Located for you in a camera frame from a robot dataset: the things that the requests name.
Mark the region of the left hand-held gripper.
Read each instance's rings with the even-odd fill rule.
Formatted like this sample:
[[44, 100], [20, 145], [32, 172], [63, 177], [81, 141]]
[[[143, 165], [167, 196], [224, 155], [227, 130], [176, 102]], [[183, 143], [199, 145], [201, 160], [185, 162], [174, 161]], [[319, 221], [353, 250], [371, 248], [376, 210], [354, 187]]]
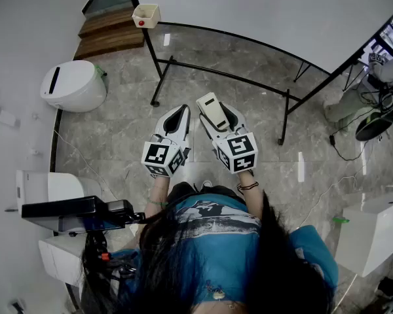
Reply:
[[[155, 133], [146, 141], [141, 157], [152, 177], [173, 177], [180, 166], [185, 165], [191, 148], [186, 136], [189, 133], [191, 111], [188, 105], [169, 110], [157, 121]], [[162, 135], [178, 135], [179, 139]]]

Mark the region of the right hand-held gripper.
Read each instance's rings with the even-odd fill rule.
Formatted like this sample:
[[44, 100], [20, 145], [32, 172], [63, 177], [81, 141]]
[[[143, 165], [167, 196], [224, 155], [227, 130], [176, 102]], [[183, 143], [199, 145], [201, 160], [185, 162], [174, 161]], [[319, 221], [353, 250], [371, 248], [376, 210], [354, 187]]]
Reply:
[[217, 159], [232, 173], [253, 170], [257, 166], [258, 147], [254, 134], [248, 131], [246, 118], [234, 107], [221, 102], [220, 106], [229, 122], [229, 129], [224, 137], [203, 113], [200, 122], [212, 140]]

